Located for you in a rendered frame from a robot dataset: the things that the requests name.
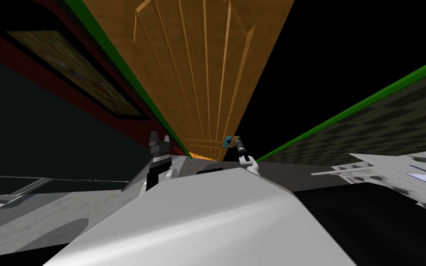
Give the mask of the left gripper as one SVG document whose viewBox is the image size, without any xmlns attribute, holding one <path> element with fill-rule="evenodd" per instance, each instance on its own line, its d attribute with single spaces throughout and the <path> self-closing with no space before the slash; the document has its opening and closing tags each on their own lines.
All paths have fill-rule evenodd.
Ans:
<svg viewBox="0 0 426 266">
<path fill-rule="evenodd" d="M 169 135 L 165 135 L 164 141 L 158 141 L 157 131 L 152 131 L 150 134 L 149 148 L 153 158 L 169 155 L 170 153 Z"/>
</svg>

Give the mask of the brown wooden door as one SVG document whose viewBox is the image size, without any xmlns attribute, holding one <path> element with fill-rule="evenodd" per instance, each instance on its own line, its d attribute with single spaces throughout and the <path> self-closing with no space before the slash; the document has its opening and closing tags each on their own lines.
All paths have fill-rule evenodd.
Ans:
<svg viewBox="0 0 426 266">
<path fill-rule="evenodd" d="M 294 0 L 82 0 L 186 150 L 221 161 Z"/>
</svg>

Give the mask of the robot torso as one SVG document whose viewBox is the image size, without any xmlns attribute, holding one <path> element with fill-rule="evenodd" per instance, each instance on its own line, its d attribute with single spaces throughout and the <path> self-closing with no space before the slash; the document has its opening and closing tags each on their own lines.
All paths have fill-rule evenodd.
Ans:
<svg viewBox="0 0 426 266">
<path fill-rule="evenodd" d="M 242 168 L 160 182 L 43 266 L 357 266 L 287 189 Z"/>
</svg>

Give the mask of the dark framed wall picture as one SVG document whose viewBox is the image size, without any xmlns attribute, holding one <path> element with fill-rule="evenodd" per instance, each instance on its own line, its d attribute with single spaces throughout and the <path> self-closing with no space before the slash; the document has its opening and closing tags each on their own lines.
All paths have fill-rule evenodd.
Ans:
<svg viewBox="0 0 426 266">
<path fill-rule="evenodd" d="M 113 117 L 149 120 L 139 104 L 59 20 L 44 15 L 0 15 L 0 37 Z"/>
</svg>

